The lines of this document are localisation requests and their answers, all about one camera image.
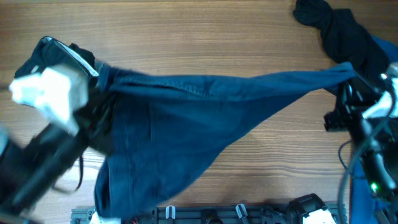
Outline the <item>dark blue shorts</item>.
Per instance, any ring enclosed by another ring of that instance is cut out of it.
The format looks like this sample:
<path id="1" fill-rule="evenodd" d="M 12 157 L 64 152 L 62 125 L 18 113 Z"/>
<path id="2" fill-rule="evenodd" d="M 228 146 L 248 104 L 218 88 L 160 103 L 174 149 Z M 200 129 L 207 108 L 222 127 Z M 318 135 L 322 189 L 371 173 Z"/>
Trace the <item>dark blue shorts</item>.
<path id="1" fill-rule="evenodd" d="M 108 156 L 95 184 L 98 215 L 123 220 L 176 196 L 230 144 L 307 93 L 354 77 L 349 63 L 251 78 L 153 76 L 103 65 L 117 93 Z"/>

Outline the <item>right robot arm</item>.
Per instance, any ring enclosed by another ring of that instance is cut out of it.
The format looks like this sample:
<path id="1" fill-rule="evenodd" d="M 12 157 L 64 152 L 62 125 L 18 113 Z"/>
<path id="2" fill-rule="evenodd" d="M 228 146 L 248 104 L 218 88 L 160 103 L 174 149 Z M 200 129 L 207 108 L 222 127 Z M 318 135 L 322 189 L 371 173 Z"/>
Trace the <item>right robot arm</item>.
<path id="1" fill-rule="evenodd" d="M 348 130 L 354 154 L 343 166 L 336 205 L 315 194 L 300 197 L 289 203 L 287 223 L 397 223 L 397 79 L 385 84 L 339 85 L 325 128 Z"/>

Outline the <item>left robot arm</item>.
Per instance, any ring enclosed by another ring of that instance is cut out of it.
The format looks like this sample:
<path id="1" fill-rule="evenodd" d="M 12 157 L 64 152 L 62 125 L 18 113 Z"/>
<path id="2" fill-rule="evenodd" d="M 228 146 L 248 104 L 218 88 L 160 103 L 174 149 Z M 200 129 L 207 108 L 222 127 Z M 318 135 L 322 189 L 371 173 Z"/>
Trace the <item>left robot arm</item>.
<path id="1" fill-rule="evenodd" d="M 119 95 L 90 87 L 88 96 L 88 104 L 73 113 L 80 125 L 74 136 L 48 124 L 21 148 L 1 130 L 1 223 L 31 223 L 22 212 L 30 210 L 49 190 L 72 194 L 56 182 L 75 162 L 83 170 L 83 153 L 88 147 L 111 153 L 109 132 Z"/>

